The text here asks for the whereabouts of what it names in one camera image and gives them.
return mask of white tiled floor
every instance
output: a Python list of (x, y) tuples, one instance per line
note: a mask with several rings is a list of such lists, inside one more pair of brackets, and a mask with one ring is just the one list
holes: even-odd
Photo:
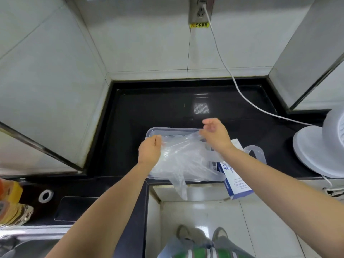
[(212, 238), (221, 226), (229, 239), (257, 258), (304, 258), (296, 234), (257, 196), (242, 201), (164, 202), (161, 247), (184, 224)]

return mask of foot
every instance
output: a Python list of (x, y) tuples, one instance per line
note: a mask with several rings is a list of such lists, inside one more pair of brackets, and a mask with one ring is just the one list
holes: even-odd
[(188, 239), (193, 241), (190, 231), (185, 225), (178, 226), (176, 235), (178, 239)]
[(218, 227), (213, 234), (213, 242), (221, 236), (228, 238), (226, 230), (224, 230), (222, 227)]

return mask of gray pants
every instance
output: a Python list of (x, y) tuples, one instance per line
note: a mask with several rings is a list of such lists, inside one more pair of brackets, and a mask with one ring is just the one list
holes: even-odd
[(252, 255), (245, 252), (240, 247), (232, 243), (228, 238), (221, 236), (216, 241), (205, 243), (201, 246), (197, 246), (192, 240), (189, 239), (178, 239), (177, 237), (172, 237), (158, 255), (157, 258), (170, 258), (181, 252), (187, 252), (187, 250), (194, 249), (195, 247), (210, 248), (214, 247), (216, 249), (227, 249), (228, 251), (233, 251), (238, 255), (243, 255), (247, 258), (254, 258)]

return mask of warning sticker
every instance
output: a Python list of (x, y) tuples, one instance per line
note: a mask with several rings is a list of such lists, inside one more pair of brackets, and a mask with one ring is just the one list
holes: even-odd
[(209, 27), (209, 23), (192, 23), (190, 24), (190, 29), (192, 28), (208, 28)]

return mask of electrical outlet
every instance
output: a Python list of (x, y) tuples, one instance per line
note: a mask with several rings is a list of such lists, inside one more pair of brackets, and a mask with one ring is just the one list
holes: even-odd
[(209, 18), (212, 18), (214, 0), (190, 0), (189, 24), (208, 22), (203, 5), (206, 5)]

